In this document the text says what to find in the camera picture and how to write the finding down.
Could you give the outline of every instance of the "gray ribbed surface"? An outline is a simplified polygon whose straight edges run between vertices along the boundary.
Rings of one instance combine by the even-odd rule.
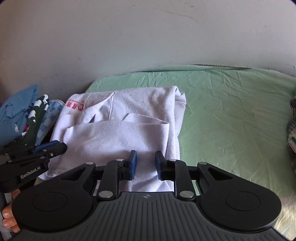
[[[21,231],[13,241],[276,241],[275,230],[257,234],[225,231],[206,220],[194,203],[173,193],[122,193],[98,205],[92,216],[75,228],[50,234]]]

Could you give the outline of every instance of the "scuff mark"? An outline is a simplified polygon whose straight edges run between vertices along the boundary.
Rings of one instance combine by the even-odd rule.
[[[284,65],[285,67],[295,69],[295,66]]]
[[[188,17],[188,18],[191,18],[192,20],[194,20],[195,22],[198,23],[198,21],[196,21],[193,17],[187,16],[187,15],[182,15],[182,14],[177,14],[177,13],[174,13],[174,12],[169,12],[169,11],[166,11],[166,10],[165,10],[165,12],[175,14],[175,15],[178,15],[178,16]]]

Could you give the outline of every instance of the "white garment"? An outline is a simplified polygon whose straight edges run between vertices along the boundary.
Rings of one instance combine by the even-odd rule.
[[[136,150],[135,179],[120,182],[120,190],[173,191],[173,182],[158,180],[155,152],[180,159],[185,105],[185,94],[176,86],[72,95],[52,135],[68,149],[39,177],[46,180],[89,161],[103,166]]]

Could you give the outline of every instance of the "wrinkled green fabric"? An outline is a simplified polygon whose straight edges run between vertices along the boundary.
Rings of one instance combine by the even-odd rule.
[[[271,189],[283,207],[283,198],[291,202],[296,177],[286,125],[292,117],[289,101],[296,78],[263,69],[178,66],[102,78],[87,92],[168,85],[178,86],[187,99],[179,135],[181,160],[188,165],[209,162]],[[292,219],[294,224],[279,228],[289,238],[296,215]]]

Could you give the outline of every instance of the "human hand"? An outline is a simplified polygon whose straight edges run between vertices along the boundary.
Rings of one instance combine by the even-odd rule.
[[[18,233],[20,231],[20,228],[17,225],[15,218],[13,217],[12,202],[19,194],[20,194],[19,189],[11,192],[12,201],[2,210],[2,215],[4,217],[4,219],[2,220],[2,223],[4,227],[11,228],[14,233]]]

